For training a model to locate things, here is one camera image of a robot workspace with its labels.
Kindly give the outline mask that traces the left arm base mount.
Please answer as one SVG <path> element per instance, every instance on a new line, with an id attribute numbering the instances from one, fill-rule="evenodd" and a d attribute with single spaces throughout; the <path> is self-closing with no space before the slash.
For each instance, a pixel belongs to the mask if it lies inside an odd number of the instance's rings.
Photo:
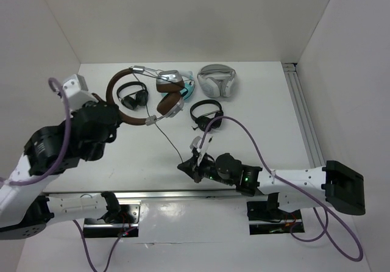
<path id="1" fill-rule="evenodd" d="M 84 219 L 82 230 L 85 238 L 136 238 L 139 235 L 141 201 L 120 200 L 121 210 L 106 223 L 103 219 Z"/>

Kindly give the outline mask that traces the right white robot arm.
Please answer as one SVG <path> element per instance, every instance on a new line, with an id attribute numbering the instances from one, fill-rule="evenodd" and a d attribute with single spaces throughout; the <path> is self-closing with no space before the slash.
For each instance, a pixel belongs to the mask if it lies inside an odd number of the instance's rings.
<path id="1" fill-rule="evenodd" d="M 244 196 L 267 196 L 266 211 L 272 218 L 322 206 L 347 215 L 366 213 L 363 175 L 335 160 L 317 168 L 268 173 L 260 166 L 243 164 L 229 153 L 216 159 L 206 154 L 201 160 L 194 154 L 177 168 L 196 183 L 209 179 L 234 187 Z"/>

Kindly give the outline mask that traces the brown leather headphones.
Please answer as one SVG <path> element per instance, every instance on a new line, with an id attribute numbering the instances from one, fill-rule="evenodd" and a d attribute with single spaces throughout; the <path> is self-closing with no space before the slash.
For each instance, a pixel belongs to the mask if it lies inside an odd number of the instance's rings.
<path id="1" fill-rule="evenodd" d="M 115 105 L 113 99 L 115 84 L 123 77 L 133 73 L 147 77 L 149 77 L 148 73 L 151 73 L 150 77 L 156 80 L 156 90 L 159 93 L 166 93 L 166 95 L 157 105 L 160 117 L 152 115 L 147 118 L 134 118 L 119 110 L 119 116 L 123 123 L 133 126 L 149 126 L 162 118 L 172 118 L 182 110 L 184 100 L 180 91 L 183 89 L 187 91 L 182 75 L 177 70 L 162 71 L 137 65 L 119 71 L 110 79 L 105 92 L 107 104 Z"/>

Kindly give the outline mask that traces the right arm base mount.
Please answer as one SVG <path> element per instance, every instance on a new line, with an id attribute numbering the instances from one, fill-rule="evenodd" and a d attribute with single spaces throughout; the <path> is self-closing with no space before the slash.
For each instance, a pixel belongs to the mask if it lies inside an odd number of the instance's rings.
<path id="1" fill-rule="evenodd" d="M 304 233 L 302 214 L 299 210 L 288 213 L 275 209 L 269 211 L 266 201 L 248 201 L 247 217 L 250 235 Z"/>

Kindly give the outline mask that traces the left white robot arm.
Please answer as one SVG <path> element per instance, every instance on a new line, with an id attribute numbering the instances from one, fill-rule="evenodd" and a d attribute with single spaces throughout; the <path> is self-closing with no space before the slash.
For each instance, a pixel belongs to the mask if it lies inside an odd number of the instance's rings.
<path id="1" fill-rule="evenodd" d="M 112 191 L 54 198 L 44 195 L 43 190 L 81 160 L 101 159 L 120 124 L 117 105 L 88 101 L 67 114 L 61 124 L 36 131 L 1 187 L 1 240 L 29 238 L 47 226 L 82 218 L 116 221 L 121 206 Z"/>

